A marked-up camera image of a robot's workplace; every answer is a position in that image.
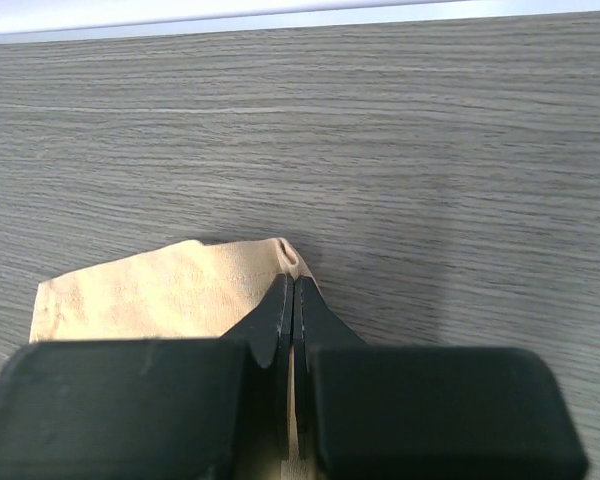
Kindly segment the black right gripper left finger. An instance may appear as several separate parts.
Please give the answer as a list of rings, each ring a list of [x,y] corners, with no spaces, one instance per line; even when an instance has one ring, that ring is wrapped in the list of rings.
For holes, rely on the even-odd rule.
[[[293,280],[217,338],[40,342],[0,373],[0,479],[277,479]]]

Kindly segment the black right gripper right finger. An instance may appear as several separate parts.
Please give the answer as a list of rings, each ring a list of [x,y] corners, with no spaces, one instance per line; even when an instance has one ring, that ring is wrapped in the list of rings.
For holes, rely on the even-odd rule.
[[[294,286],[299,453],[315,479],[582,479],[558,382],[513,347],[370,345]]]

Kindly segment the beige t shirt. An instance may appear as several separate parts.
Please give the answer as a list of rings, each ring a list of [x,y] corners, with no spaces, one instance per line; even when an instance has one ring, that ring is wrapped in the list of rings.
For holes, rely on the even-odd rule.
[[[309,273],[284,238],[188,240],[41,283],[29,340],[216,337],[255,308],[276,275]]]

